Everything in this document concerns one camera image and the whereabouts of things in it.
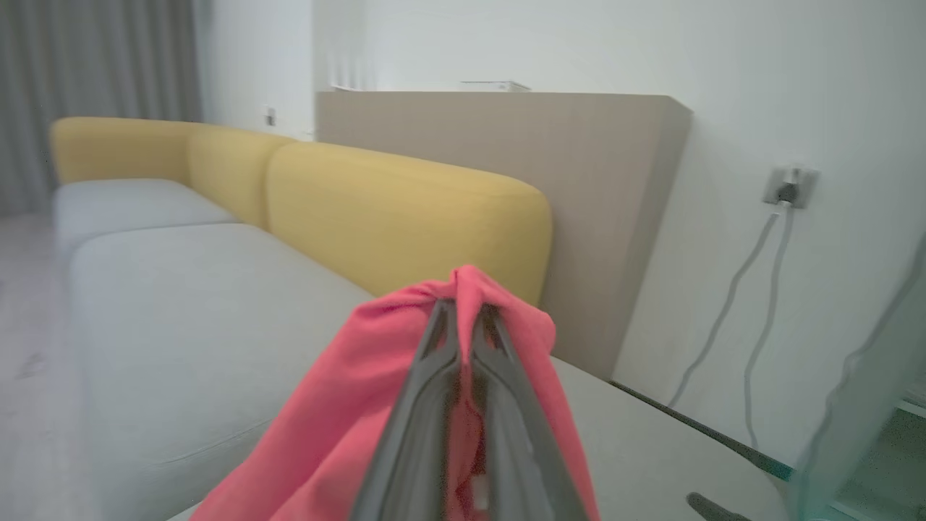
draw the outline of light wooden floor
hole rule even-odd
[[[50,220],[0,220],[0,520],[90,521]]]

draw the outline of yellow cushion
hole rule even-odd
[[[264,180],[270,156],[294,140],[206,126],[190,138],[190,185],[238,219],[267,227]]]
[[[536,304],[550,250],[546,198],[489,172],[346,146],[281,148],[268,172],[269,229],[383,295],[473,264]]]
[[[51,129],[58,180],[151,177],[188,184],[187,138],[207,126],[122,118],[58,120]]]

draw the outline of wall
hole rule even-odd
[[[926,221],[926,3],[369,0],[368,22],[384,90],[515,80],[668,94],[694,111],[615,372],[664,402],[769,214],[758,200],[771,167],[799,160],[823,172],[796,216],[778,322],[754,375],[760,449],[795,464]],[[772,247],[679,404],[743,442],[742,374]]]
[[[311,139],[311,0],[194,0],[194,12],[206,122]]]

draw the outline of curtain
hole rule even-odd
[[[65,116],[200,121],[188,0],[0,0],[0,216],[48,208]]]

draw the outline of red fabric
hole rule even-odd
[[[436,299],[457,300],[463,397],[451,416],[450,521],[472,520],[469,478],[481,457],[482,418],[469,393],[472,326],[497,306],[593,521],[592,480],[566,396],[550,362],[550,317],[472,266],[358,306],[303,378],[250,457],[212,490],[192,521],[344,521],[392,410]]]

